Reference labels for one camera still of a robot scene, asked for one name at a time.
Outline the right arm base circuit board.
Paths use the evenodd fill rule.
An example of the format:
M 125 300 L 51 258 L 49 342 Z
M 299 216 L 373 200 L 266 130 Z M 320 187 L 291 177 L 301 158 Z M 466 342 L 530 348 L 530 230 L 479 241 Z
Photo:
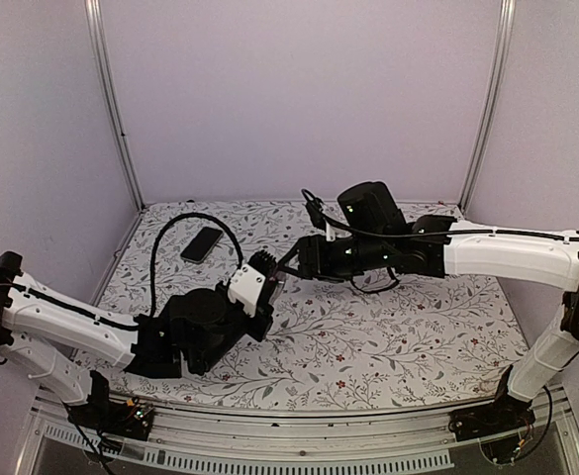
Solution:
M 513 366 L 502 374 L 492 402 L 451 411 L 448 430 L 457 441 L 491 436 L 504 431 L 525 428 L 524 435 L 515 435 L 504 440 L 485 442 L 480 445 L 483 456 L 495 466 L 514 465 L 534 453 L 543 443 L 552 422 L 553 400 L 550 390 L 543 391 L 548 400 L 546 424 L 539 439 L 528 449 L 534 432 L 535 415 L 531 402 L 517 400 L 509 395 L 508 383 Z

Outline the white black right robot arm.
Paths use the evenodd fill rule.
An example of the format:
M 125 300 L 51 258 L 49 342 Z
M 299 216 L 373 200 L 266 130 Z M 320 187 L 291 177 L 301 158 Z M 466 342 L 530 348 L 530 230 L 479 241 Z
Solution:
M 405 220 L 387 185 L 367 181 L 338 196 L 345 220 L 302 192 L 319 233 L 301 237 L 278 269 L 305 280 L 352 281 L 366 271 L 427 277 L 483 275 L 539 283 L 562 290 L 562 302 L 546 330 L 505 371 L 484 423 L 504 431 L 523 406 L 579 353 L 579 230 L 539 232 L 425 215 Z

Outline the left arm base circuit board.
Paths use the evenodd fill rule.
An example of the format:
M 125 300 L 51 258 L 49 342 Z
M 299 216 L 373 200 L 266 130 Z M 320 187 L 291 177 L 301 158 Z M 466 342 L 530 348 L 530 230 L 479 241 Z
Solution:
M 69 406 L 67 419 L 99 435 L 116 435 L 147 441 L 154 420 L 154 406 L 133 397 L 126 402 L 110 399 L 109 381 L 98 371 L 89 371 L 91 389 L 85 403 Z

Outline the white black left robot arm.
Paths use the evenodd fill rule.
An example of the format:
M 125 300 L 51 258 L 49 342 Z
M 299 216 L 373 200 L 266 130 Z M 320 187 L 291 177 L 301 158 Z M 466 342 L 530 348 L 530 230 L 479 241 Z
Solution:
M 107 312 L 60 294 L 0 255 L 0 354 L 26 367 L 98 429 L 120 418 L 107 380 L 73 366 L 54 348 L 81 348 L 149 379 L 204 375 L 244 336 L 261 341 L 272 323 L 276 260 L 255 253 L 227 283 L 173 295 L 156 317 Z

